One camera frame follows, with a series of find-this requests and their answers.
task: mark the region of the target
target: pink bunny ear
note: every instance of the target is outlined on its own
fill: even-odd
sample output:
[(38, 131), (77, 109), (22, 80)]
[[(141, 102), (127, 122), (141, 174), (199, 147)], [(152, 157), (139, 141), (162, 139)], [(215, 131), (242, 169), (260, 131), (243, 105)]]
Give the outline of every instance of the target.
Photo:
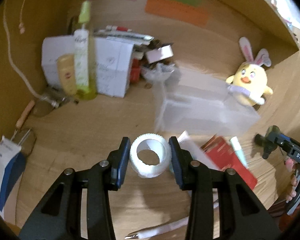
[(266, 49), (261, 49), (254, 60), (254, 63), (258, 66), (262, 66), (263, 64), (267, 67), (271, 66), (271, 60), (269, 58), (269, 53)]
[(246, 37), (241, 37), (239, 45), (246, 61), (253, 62), (252, 49), (249, 40)]

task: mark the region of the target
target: plush toy face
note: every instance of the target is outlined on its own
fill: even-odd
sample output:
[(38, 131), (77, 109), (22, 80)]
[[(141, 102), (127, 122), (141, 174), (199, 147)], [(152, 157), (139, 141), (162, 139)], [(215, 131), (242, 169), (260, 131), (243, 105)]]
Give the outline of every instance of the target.
[(233, 84), (261, 96), (267, 85), (267, 75), (258, 65), (242, 64), (234, 75)]

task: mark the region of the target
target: metal screw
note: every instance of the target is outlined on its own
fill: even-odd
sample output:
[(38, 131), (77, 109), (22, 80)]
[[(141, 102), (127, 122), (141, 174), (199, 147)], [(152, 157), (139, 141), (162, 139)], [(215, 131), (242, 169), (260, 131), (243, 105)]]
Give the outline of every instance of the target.
[(235, 169), (233, 169), (233, 168), (227, 169), (227, 172), (228, 172), (228, 174), (230, 174), (230, 175), (236, 174)]
[(193, 160), (190, 162), (191, 166), (193, 167), (198, 167), (200, 165), (200, 162), (199, 161), (196, 161), (196, 160)]
[(66, 175), (70, 175), (72, 172), (73, 172), (72, 168), (66, 168), (63, 173)]
[(100, 165), (101, 167), (106, 167), (106, 166), (109, 165), (109, 162), (108, 162), (107, 160), (103, 160), (103, 161), (99, 162), (99, 165)]

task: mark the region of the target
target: plush chick with bunny ears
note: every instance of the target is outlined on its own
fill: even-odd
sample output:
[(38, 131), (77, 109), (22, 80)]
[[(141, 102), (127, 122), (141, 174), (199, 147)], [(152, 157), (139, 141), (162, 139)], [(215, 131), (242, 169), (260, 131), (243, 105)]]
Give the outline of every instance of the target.
[(241, 64), (235, 75), (226, 79), (226, 83), (232, 83), (230, 91), (237, 92), (236, 98), (241, 104), (263, 105), (265, 100), (261, 96), (273, 94), (272, 89), (267, 86), (266, 71), (261, 67), (263, 64), (271, 66), (269, 53), (266, 49), (261, 49), (254, 60), (249, 40), (242, 37), (239, 44), (246, 62)]

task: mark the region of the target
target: green bottle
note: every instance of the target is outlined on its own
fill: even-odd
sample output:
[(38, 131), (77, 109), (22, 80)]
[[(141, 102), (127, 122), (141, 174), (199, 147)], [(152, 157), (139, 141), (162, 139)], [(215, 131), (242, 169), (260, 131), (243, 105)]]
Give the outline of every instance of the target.
[(82, 28), (74, 32), (74, 73), (79, 99), (91, 100), (97, 95), (95, 79), (94, 39), (89, 35), (89, 1), (82, 3), (79, 24)]

